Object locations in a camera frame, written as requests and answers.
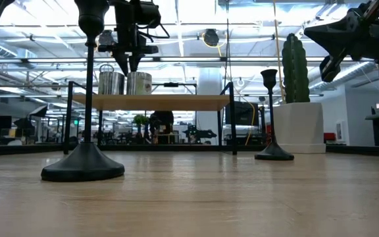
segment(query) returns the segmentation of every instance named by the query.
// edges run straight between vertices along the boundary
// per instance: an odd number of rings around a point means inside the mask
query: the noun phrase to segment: silver canister
[[[151,95],[151,75],[145,72],[128,73],[126,94]]]
[[[125,76],[119,72],[102,71],[99,74],[99,95],[124,95]]]

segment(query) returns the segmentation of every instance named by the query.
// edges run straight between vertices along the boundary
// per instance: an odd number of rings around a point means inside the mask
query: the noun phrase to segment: white planter
[[[326,153],[321,103],[290,103],[274,108],[278,144],[290,153]]]

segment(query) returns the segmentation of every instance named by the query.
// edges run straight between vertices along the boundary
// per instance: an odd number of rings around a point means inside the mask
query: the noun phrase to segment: wooden table
[[[80,86],[75,82],[68,83],[68,100],[66,108],[66,124],[71,123],[72,101],[85,104],[86,95],[74,95],[73,87]],[[236,155],[236,124],[234,85],[229,82],[220,95],[98,95],[92,96],[92,107],[99,111],[99,135],[102,135],[103,111],[216,111],[218,121],[218,146],[222,147],[222,113],[229,104],[232,139],[232,154]],[[69,138],[69,127],[65,130],[65,138]],[[68,154],[68,143],[64,140],[64,154]]]
[[[85,95],[74,95],[85,104]],[[98,111],[220,111],[229,104],[228,95],[93,95]]]

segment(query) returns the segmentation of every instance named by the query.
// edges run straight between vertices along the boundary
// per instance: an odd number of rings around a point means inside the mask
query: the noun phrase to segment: potted plant
[[[141,126],[149,122],[149,118],[144,115],[136,115],[134,117],[133,123],[137,125],[137,136],[141,136]]]
[[[290,153],[325,153],[321,103],[310,103],[306,53],[290,34],[282,50],[286,103],[274,109],[276,139]]]

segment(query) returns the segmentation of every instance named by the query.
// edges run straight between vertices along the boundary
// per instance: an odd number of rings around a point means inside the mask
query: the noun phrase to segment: wooden floor
[[[124,177],[43,182],[61,153],[0,156],[0,236],[379,237],[379,157],[106,154]]]

